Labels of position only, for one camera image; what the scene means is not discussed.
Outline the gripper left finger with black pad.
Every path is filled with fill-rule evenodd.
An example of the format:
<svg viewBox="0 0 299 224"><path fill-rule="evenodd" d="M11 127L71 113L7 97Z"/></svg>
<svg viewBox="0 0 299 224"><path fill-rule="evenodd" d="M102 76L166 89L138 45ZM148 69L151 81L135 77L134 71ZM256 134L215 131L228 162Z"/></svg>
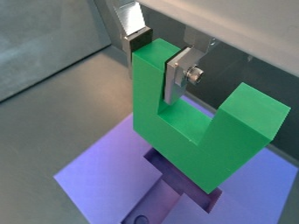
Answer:
<svg viewBox="0 0 299 224"><path fill-rule="evenodd" d="M152 42L154 30L146 25L140 3L136 0L106 0L106 2L120 32L128 75L132 76L132 52Z"/></svg>

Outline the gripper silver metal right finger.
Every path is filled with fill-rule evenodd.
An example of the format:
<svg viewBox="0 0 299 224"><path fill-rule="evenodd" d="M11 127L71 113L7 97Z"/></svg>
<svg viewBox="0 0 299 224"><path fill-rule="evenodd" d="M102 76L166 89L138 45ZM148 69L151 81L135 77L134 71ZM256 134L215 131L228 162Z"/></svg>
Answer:
<svg viewBox="0 0 299 224"><path fill-rule="evenodd" d="M184 95L188 83L199 84L204 75L200 60L219 43L212 36L190 26L184 29L183 40L188 46L166 61L163 99L168 105L174 105Z"/></svg>

